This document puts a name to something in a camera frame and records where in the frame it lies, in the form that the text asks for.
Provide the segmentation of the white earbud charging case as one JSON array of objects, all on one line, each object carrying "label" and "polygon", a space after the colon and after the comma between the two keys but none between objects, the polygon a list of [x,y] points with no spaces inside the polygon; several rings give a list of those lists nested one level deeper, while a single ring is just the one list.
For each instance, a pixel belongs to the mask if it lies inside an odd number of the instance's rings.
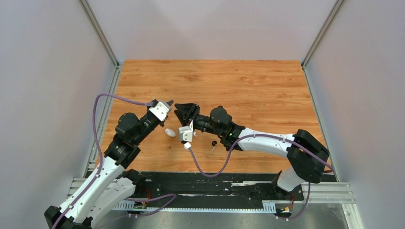
[{"label": "white earbud charging case", "polygon": [[172,129],[166,128],[165,129],[165,133],[170,136],[170,137],[175,137],[176,136],[176,132]]}]

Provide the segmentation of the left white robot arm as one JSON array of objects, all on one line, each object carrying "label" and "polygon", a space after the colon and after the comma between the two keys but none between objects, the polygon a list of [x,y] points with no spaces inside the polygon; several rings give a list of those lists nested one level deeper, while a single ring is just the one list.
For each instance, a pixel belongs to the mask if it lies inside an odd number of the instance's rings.
[{"label": "left white robot arm", "polygon": [[153,100],[144,116],[123,114],[116,134],[99,164],[85,182],[60,206],[44,213],[51,229],[94,229],[110,210],[125,198],[141,197],[146,192],[145,177],[128,170],[140,152],[140,143],[157,127],[164,126],[173,101]]}]

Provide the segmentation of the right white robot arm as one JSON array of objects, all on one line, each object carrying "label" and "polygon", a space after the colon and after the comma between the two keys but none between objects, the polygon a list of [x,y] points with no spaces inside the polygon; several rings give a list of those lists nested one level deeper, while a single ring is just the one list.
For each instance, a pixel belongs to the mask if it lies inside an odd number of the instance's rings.
[{"label": "right white robot arm", "polygon": [[330,153],[310,132],[299,129],[294,134],[272,134],[238,125],[223,106],[214,108],[209,116],[200,114],[197,104],[175,104],[175,111],[181,123],[179,137],[190,150],[193,132],[216,135],[229,154],[234,150],[260,151],[286,158],[290,167],[278,173],[273,181],[273,194],[285,199],[292,190],[304,182],[319,183],[328,168]]}]

